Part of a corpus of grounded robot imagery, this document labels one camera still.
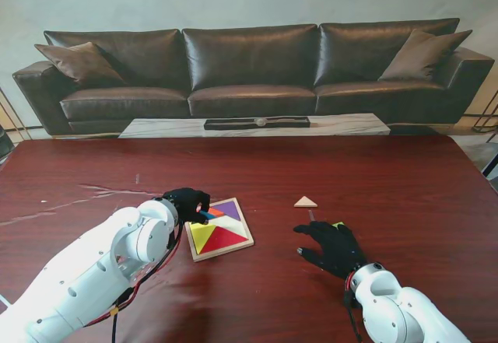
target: wooden triangle piece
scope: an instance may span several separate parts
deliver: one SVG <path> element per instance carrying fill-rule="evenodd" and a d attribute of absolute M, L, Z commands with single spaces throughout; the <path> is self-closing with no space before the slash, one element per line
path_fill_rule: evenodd
<path fill-rule="evenodd" d="M 302 197 L 299 201 L 296 202 L 294 207 L 318 207 L 318 205 L 311 199 Z"/>

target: tangram puzzle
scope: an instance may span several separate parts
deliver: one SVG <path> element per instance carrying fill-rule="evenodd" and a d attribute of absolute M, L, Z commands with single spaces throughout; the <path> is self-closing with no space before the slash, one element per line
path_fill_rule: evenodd
<path fill-rule="evenodd" d="M 188 223 L 185 226 L 194 261 L 254 244 L 236 198 L 212 203 L 207 216 L 207 225 Z"/>

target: wall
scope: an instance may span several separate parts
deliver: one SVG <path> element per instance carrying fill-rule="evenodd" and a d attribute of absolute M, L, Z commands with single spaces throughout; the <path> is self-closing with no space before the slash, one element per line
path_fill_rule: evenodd
<path fill-rule="evenodd" d="M 292 23 L 367 22 L 459 16 L 473 29 L 465 46 L 498 58 L 498 0 L 0 0 L 0 86 L 23 122 L 38 125 L 12 73 L 43 57 L 44 30 L 228 28 Z M 498 65 L 468 109 L 498 89 Z"/>

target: throw pillow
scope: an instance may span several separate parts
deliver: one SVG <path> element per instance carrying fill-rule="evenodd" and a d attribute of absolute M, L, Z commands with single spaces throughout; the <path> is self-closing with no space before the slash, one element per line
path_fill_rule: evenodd
<path fill-rule="evenodd" d="M 91 42 L 71 47 L 39 44 L 34 47 L 54 63 L 60 72 L 73 79 L 81 87 L 102 88 L 126 85 L 123 78 L 99 52 L 98 47 Z"/>
<path fill-rule="evenodd" d="M 468 37 L 465 32 L 434 36 L 413 30 L 379 81 L 421 79 L 430 81 L 436 67 Z"/>

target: black glove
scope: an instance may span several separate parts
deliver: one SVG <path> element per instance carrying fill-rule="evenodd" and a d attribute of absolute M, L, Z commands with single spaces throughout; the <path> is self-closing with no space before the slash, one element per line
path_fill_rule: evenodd
<path fill-rule="evenodd" d="M 351 271 L 367 264 L 365 254 L 346 225 L 339 224 L 336 228 L 328 222 L 312 221 L 310 225 L 296 226 L 294 231 L 311 236 L 320 244 L 323 254 L 302 247 L 297 252 L 311 264 L 337 277 L 346 279 Z"/>
<path fill-rule="evenodd" d="M 167 191 L 163 194 L 163 198 L 173 203 L 178 211 L 178 219 L 181 222 L 198 222 L 201 224 L 208 222 L 205 215 L 197 212 L 199 205 L 201 205 L 201 211 L 207 212 L 209 210 L 211 196 L 204 191 L 182 187 L 181 189 Z"/>

